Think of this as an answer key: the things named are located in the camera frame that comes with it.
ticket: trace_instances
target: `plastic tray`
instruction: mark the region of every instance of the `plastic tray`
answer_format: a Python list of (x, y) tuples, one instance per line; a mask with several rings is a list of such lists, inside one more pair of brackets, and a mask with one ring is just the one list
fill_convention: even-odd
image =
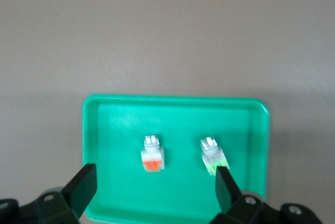
[[(256, 99), (92, 95), (83, 106), (83, 162), (97, 165), (89, 219), (205, 224), (220, 208), (200, 139), (216, 138), (241, 189), (265, 197), (269, 113)], [(142, 167), (143, 137), (157, 134), (165, 170)]]

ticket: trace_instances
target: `clear connector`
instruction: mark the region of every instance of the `clear connector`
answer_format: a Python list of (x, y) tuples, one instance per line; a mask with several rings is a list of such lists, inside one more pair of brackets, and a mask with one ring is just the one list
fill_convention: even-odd
[(213, 137), (201, 139), (200, 145), (203, 150), (202, 158), (210, 175), (216, 174), (216, 167), (218, 166), (230, 168), (223, 150)]

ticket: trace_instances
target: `screw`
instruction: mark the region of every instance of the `screw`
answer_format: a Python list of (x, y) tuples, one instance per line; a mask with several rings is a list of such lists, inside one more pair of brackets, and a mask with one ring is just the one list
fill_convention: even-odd
[(44, 198), (44, 201), (49, 201), (49, 200), (52, 200), (52, 199), (53, 199), (53, 195), (49, 194)]
[(250, 204), (250, 205), (255, 205), (256, 204), (256, 200), (250, 196), (245, 198), (245, 202)]
[(8, 206), (8, 202), (3, 202), (0, 204), (0, 209), (4, 209)]
[(301, 209), (298, 208), (297, 206), (289, 206), (288, 210), (290, 210), (291, 213), (296, 215), (301, 215), (303, 213)]

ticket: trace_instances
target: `wire connector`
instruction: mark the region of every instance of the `wire connector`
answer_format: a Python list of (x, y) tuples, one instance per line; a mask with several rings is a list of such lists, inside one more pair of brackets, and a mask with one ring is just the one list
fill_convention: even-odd
[(210, 175), (215, 176), (217, 166), (226, 166), (230, 169), (223, 150), (218, 146), (213, 137), (201, 139), (200, 145), (203, 150), (202, 158)]
[(141, 157), (142, 165), (147, 172), (159, 172), (165, 168), (164, 150), (156, 135), (145, 136)]

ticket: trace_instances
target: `gray background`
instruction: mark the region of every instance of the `gray background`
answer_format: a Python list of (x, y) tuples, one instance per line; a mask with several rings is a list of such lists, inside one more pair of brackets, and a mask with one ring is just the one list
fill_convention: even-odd
[(80, 169), (89, 94), (257, 97), (268, 202), (331, 223), (334, 39), (335, 0), (0, 0), (0, 198)]

